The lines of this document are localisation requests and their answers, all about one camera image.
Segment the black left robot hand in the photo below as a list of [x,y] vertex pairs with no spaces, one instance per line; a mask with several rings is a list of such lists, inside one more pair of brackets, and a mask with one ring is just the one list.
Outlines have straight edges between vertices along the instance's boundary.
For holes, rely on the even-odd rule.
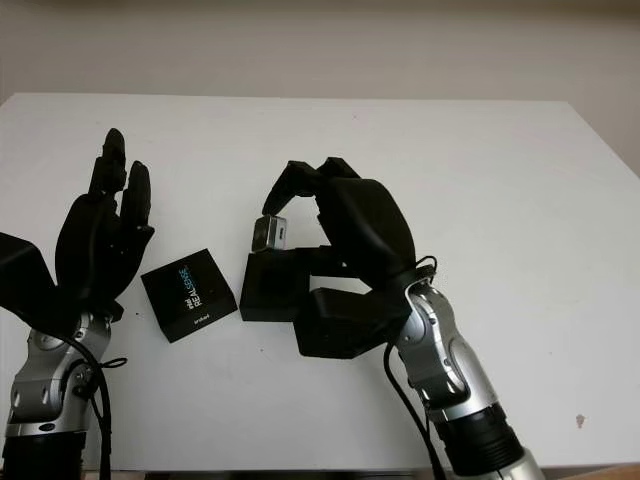
[[149,170],[139,161],[126,167],[124,136],[112,128],[88,192],[73,202],[56,244],[58,287],[82,310],[113,322],[122,318],[117,298],[135,277],[155,232],[150,209]]

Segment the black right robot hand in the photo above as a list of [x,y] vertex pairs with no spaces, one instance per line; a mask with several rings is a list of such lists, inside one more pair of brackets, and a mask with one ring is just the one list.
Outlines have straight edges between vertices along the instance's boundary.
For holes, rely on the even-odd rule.
[[277,215],[295,197],[312,197],[318,221],[339,259],[373,290],[416,268],[409,225],[387,188],[360,177],[342,158],[313,168],[290,161],[269,192],[262,212]]

